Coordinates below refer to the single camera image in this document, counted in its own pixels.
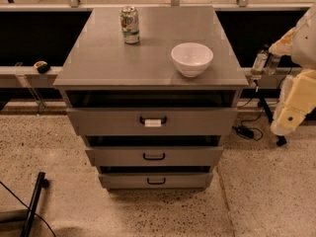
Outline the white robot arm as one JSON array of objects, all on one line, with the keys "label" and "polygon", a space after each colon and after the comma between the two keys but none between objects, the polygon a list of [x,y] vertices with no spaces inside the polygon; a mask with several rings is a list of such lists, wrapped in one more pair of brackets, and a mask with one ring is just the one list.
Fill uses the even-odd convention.
[{"label": "white robot arm", "polygon": [[285,77],[271,124],[273,134],[287,135],[295,131],[316,108],[315,4],[292,29],[270,46],[269,53],[277,56],[288,55],[293,63],[301,67],[296,76]]}]

